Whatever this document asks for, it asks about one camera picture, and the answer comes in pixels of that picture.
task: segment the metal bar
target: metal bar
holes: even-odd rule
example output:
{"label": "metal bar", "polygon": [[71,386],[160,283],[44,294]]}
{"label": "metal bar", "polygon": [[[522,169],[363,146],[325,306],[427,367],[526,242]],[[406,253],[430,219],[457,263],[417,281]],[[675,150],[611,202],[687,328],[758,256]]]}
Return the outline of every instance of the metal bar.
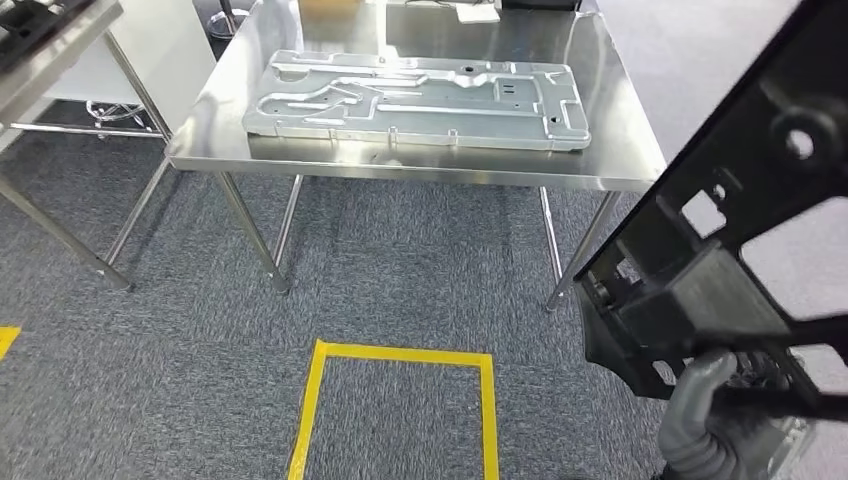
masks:
{"label": "metal bar", "polygon": [[303,185],[303,175],[294,177],[292,191],[289,194],[289,203],[286,205],[286,214],[283,215],[283,225],[280,227],[280,234],[277,236],[277,245],[274,247],[274,265],[280,268],[280,261],[283,258],[283,250],[286,248],[286,240],[289,236],[289,228],[294,218],[294,208],[297,206],[297,198],[300,196],[300,187]]}
{"label": "metal bar", "polygon": [[168,123],[165,122],[165,119],[162,117],[162,113],[159,111],[159,108],[156,107],[156,103],[147,92],[147,89],[144,87],[144,83],[142,83],[138,73],[130,64],[127,55],[121,49],[121,46],[118,45],[118,42],[112,35],[112,32],[107,31],[103,35],[103,39],[106,41],[106,46],[109,47],[109,51],[112,53],[112,56],[115,57],[115,61],[118,62],[118,65],[121,67],[121,70],[123,70],[124,75],[130,82],[130,85],[132,85],[135,93],[138,95],[139,100],[141,100],[141,104],[144,105],[144,109],[147,110],[147,114],[150,115],[150,120],[153,122],[153,125],[155,125],[156,129],[162,133],[162,138],[165,140],[165,143],[168,143],[171,141],[171,129],[168,128]]}
{"label": "metal bar", "polygon": [[156,190],[156,186],[159,185],[159,181],[162,180],[162,176],[165,175],[170,164],[171,159],[168,157],[163,158],[162,163],[160,163],[156,168],[156,171],[153,172],[153,176],[150,177],[150,180],[147,182],[144,190],[142,190],[141,195],[138,197],[135,206],[130,212],[130,216],[124,222],[124,226],[121,227],[121,232],[118,233],[118,237],[112,243],[112,247],[109,248],[109,253],[106,254],[106,263],[109,265],[115,264],[115,260],[117,260],[118,255],[121,254],[121,250],[124,249],[124,245],[127,243],[127,238],[129,238],[130,232],[132,232],[133,227],[135,227],[138,218],[141,216],[141,212],[144,211],[144,207],[147,206],[147,203],[153,196],[153,191]]}
{"label": "metal bar", "polygon": [[77,133],[83,135],[102,135],[104,137],[162,138],[160,132],[150,132],[140,128],[94,128],[79,125],[60,125],[57,123],[10,123],[9,128],[27,132]]}
{"label": "metal bar", "polygon": [[254,250],[259,255],[259,261],[262,262],[262,268],[265,269],[265,272],[271,278],[271,284],[281,292],[288,292],[290,285],[280,276],[280,271],[277,269],[277,265],[274,264],[274,259],[271,258],[271,253],[268,251],[268,245],[256,228],[253,217],[250,216],[250,211],[247,209],[247,205],[244,204],[244,200],[241,198],[238,188],[236,188],[236,183],[233,181],[232,175],[227,172],[215,172],[215,179],[218,181],[221,189],[224,190],[227,203],[230,204],[230,208],[241,224],[244,233],[247,235],[247,239],[250,240]]}
{"label": "metal bar", "polygon": [[72,252],[74,252],[83,262],[89,264],[97,273],[106,277],[116,288],[126,289],[130,287],[130,282],[110,267],[106,262],[100,259],[94,252],[85,246],[78,238],[73,236],[64,227],[59,225],[46,212],[38,208],[24,194],[15,190],[9,183],[6,177],[0,175],[0,195],[6,197],[16,207],[21,209],[30,218],[35,220],[47,232],[56,237],[60,242],[64,243]]}
{"label": "metal bar", "polygon": [[577,245],[577,250],[574,251],[574,255],[572,255],[571,260],[565,267],[565,273],[563,273],[562,277],[559,279],[556,288],[554,288],[553,293],[545,304],[545,308],[547,308],[549,312],[553,312],[559,306],[562,297],[565,295],[565,291],[568,290],[568,287],[571,285],[571,277],[574,276],[575,271],[588,255],[589,249],[592,247],[592,243],[597,239],[598,234],[601,231],[601,227],[603,227],[609,220],[609,217],[613,212],[613,207],[615,207],[615,204],[618,202],[620,197],[621,192],[607,192],[607,194],[604,195],[601,205],[598,207],[598,210],[595,212],[595,216],[592,218],[592,223],[589,224],[589,228],[586,229],[583,239],[581,239],[580,244]]}
{"label": "metal bar", "polygon": [[220,3],[221,11],[224,12],[224,18],[227,22],[227,29],[231,35],[235,35],[236,30],[238,30],[238,23],[236,23],[235,14],[233,14],[233,5],[230,3],[230,0],[221,0]]}
{"label": "metal bar", "polygon": [[556,244],[556,234],[554,233],[554,221],[551,216],[551,204],[548,200],[548,189],[539,187],[539,198],[542,201],[542,214],[545,217],[545,233],[548,236],[548,253],[551,256],[551,267],[554,271],[554,281],[558,282],[562,278],[562,264],[559,261],[559,247]]}

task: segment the yellow tape square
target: yellow tape square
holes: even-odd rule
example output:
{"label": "yellow tape square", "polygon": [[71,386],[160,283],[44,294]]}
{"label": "yellow tape square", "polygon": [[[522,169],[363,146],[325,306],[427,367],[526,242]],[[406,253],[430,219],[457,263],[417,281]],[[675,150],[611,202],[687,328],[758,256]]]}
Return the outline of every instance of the yellow tape square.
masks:
{"label": "yellow tape square", "polygon": [[19,333],[21,333],[20,327],[0,327],[0,360],[6,356],[6,352],[9,351],[9,347]]}
{"label": "yellow tape square", "polygon": [[318,393],[324,376],[327,357],[359,358],[364,360],[393,360],[399,362],[436,363],[476,367],[480,369],[480,406],[483,417],[483,480],[498,480],[498,433],[495,416],[495,373],[492,356],[487,353],[446,352],[415,348],[374,347],[327,343],[317,340],[303,395],[303,412],[297,432],[288,480],[303,480],[306,457],[312,440],[312,424],[318,408]]}

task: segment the table leg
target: table leg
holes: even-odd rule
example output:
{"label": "table leg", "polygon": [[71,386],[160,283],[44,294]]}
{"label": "table leg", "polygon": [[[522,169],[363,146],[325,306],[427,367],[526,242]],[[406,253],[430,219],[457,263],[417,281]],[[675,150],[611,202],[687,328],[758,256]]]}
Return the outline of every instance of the table leg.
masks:
{"label": "table leg", "polygon": [[38,208],[24,194],[15,190],[6,177],[0,175],[0,195],[6,197],[12,204],[21,209],[30,218],[35,220],[51,235],[65,244],[72,252],[74,252],[83,262],[89,264],[97,273],[106,277],[116,288],[129,288],[130,282],[113,269],[109,264],[100,259],[94,252],[86,247],[78,238],[71,235],[64,227],[59,225],[46,212]]}
{"label": "table leg", "polygon": [[124,249],[124,245],[126,245],[127,239],[129,238],[133,227],[135,227],[138,218],[141,216],[141,212],[143,212],[144,208],[147,207],[147,203],[150,201],[150,198],[153,197],[153,191],[156,190],[156,187],[159,185],[159,181],[162,180],[162,176],[165,175],[170,164],[171,159],[168,157],[163,158],[162,163],[159,164],[156,171],[153,172],[153,176],[150,177],[147,185],[145,185],[144,190],[141,192],[135,206],[133,206],[133,209],[130,212],[130,216],[127,217],[127,220],[124,222],[124,226],[121,227],[121,231],[118,233],[118,238],[115,239],[112,243],[112,247],[109,249],[109,253],[106,254],[106,263],[109,265],[115,264],[115,260],[118,259],[118,255],[120,255],[121,251]]}
{"label": "table leg", "polygon": [[612,215],[613,208],[620,197],[621,192],[607,192],[604,196],[604,199],[601,201],[601,205],[598,207],[598,210],[595,212],[595,216],[592,218],[592,223],[589,224],[589,228],[580,240],[580,244],[577,245],[577,250],[574,251],[574,255],[565,267],[565,272],[562,274],[562,277],[560,277],[556,288],[554,288],[554,292],[545,304],[545,308],[547,308],[549,312],[553,312],[559,306],[562,297],[565,296],[565,291],[568,290],[568,287],[571,285],[571,279],[577,268],[580,267],[582,261],[589,253],[592,243],[598,238],[598,235],[601,232],[601,227],[603,227],[609,220],[610,215]]}
{"label": "table leg", "polygon": [[554,272],[554,281],[558,282],[562,278],[562,264],[559,261],[559,247],[556,244],[556,234],[554,233],[554,221],[551,216],[551,203],[548,200],[548,189],[539,187],[539,198],[542,202],[542,214],[545,218],[545,233],[548,236],[548,253],[551,256],[551,267]]}
{"label": "table leg", "polygon": [[230,208],[236,215],[244,233],[259,255],[262,268],[265,269],[265,272],[271,278],[271,284],[277,290],[288,292],[291,286],[280,276],[280,271],[274,263],[274,259],[271,258],[271,253],[268,251],[268,245],[256,228],[253,217],[250,216],[250,211],[247,209],[247,205],[244,204],[244,200],[241,198],[238,188],[236,188],[236,183],[233,181],[232,175],[227,172],[216,172],[215,179],[218,181],[221,189],[224,190],[227,203],[230,204]]}
{"label": "table leg", "polygon": [[[106,41],[106,45],[109,47],[109,52],[112,53],[112,57],[118,63],[118,66],[121,67],[121,70],[124,72],[124,76],[127,78],[127,81],[130,82],[130,85],[132,85],[133,90],[135,90],[136,95],[138,95],[139,100],[141,100],[141,104],[150,116],[150,120],[153,122],[156,129],[159,130],[159,133],[162,134],[162,139],[167,144],[171,140],[172,134],[171,129],[168,128],[168,124],[165,122],[165,118],[162,116],[162,113],[159,111],[159,108],[156,106],[156,103],[153,101],[153,98],[150,96],[147,88],[144,87],[144,83],[142,83],[138,73],[130,64],[129,59],[121,49],[121,46],[118,45],[118,42],[112,35],[112,32],[107,31],[103,37]],[[147,182],[147,185],[141,192],[141,196],[139,196],[135,206],[130,212],[130,216],[124,222],[123,227],[121,227],[121,231],[118,233],[118,238],[116,238],[114,243],[112,243],[112,247],[106,255],[106,262],[109,263],[109,265],[115,264],[115,260],[124,249],[124,245],[126,245],[127,239],[129,238],[133,227],[135,227],[142,211],[144,211],[144,208],[153,196],[153,191],[156,189],[156,186],[159,185],[159,181],[162,180],[162,177],[165,175],[170,164],[171,160],[169,158],[163,158],[159,167],[156,168],[153,176]]]}
{"label": "table leg", "polygon": [[286,248],[286,241],[289,238],[289,229],[291,222],[294,219],[294,208],[297,206],[297,199],[300,196],[300,187],[303,185],[303,175],[294,177],[292,191],[289,194],[289,203],[286,205],[286,214],[283,216],[283,226],[280,227],[280,235],[277,238],[277,246],[274,248],[274,265],[280,268],[280,261],[283,259],[283,250]]}

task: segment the black plastic part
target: black plastic part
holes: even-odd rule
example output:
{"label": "black plastic part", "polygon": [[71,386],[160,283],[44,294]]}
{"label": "black plastic part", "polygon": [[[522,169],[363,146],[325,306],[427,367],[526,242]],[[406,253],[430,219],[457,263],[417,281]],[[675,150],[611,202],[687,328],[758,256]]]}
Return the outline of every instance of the black plastic part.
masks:
{"label": "black plastic part", "polygon": [[14,0],[14,6],[0,12],[0,73],[11,70],[21,59],[94,0],[62,0],[59,13],[32,0]]}
{"label": "black plastic part", "polygon": [[501,0],[504,9],[579,10],[583,0]]}
{"label": "black plastic part", "polygon": [[[805,0],[636,208],[574,278],[587,360],[636,395],[667,399],[712,348],[766,356],[784,382],[731,385],[720,408],[848,421],[848,395],[820,392],[789,353],[830,345],[848,363],[848,315],[793,318],[740,249],[832,197],[848,196],[848,2]],[[801,134],[810,148],[788,140]],[[702,238],[682,213],[706,196],[725,224]]]}

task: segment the gloved hand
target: gloved hand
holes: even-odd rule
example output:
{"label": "gloved hand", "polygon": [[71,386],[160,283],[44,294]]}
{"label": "gloved hand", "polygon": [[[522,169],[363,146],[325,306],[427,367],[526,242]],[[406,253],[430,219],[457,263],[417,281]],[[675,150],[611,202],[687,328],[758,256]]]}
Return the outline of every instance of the gloved hand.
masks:
{"label": "gloved hand", "polygon": [[792,422],[752,411],[713,411],[713,394],[737,373],[737,356],[714,351],[693,360],[669,400],[659,433],[664,480],[765,480],[786,456]]}

